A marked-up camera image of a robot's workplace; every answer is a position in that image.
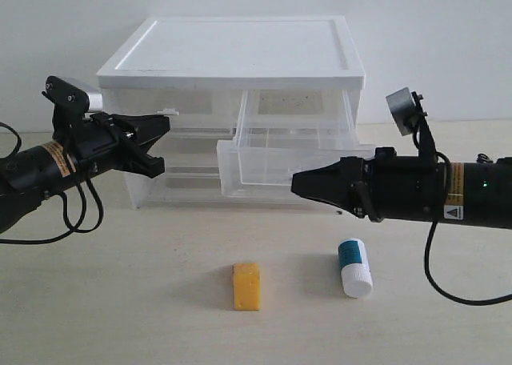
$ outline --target yellow warning sticker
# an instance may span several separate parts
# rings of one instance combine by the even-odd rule
[[[450,193],[446,199],[446,205],[455,207],[464,206],[464,164],[460,162],[451,165]]]
[[[51,141],[48,143],[45,143],[42,145],[42,147],[50,153],[52,158],[54,159],[55,163],[58,166],[58,169],[61,171],[62,177],[67,177],[70,175],[70,170],[68,169],[66,165],[66,160],[64,159],[64,148],[62,145],[56,141]],[[67,155],[67,159],[71,165],[71,168],[73,171],[77,171],[76,167],[73,164],[73,160],[71,159],[70,155]]]

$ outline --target white lid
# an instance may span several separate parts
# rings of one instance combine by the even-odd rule
[[[344,267],[342,282],[345,294],[355,299],[368,295],[374,287],[370,268],[362,263],[351,263]]]
[[[102,88],[354,89],[344,17],[150,18],[98,72]]]

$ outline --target beige tabletop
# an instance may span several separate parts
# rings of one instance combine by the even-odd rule
[[[432,129],[453,161],[512,155],[512,122]],[[392,125],[358,132],[364,142],[414,152]],[[48,138],[28,134],[26,145]],[[10,146],[6,135],[0,145]],[[0,246],[0,364],[510,362],[512,303],[465,307],[438,295],[422,269],[427,224],[291,211],[134,211],[120,173],[95,181],[106,204],[100,230],[44,247]],[[51,199],[2,237],[56,235],[60,214]],[[367,299],[342,293],[337,247],[349,237],[366,243],[374,278]],[[232,311],[230,266],[242,261],[261,266],[259,312]],[[512,232],[440,226],[432,271],[466,297],[510,292]]]

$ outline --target white storage box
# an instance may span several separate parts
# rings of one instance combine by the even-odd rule
[[[98,72],[105,107],[173,113],[151,154],[166,173],[127,174],[151,203],[306,204],[292,174],[346,155],[364,70],[343,17],[151,18]]]

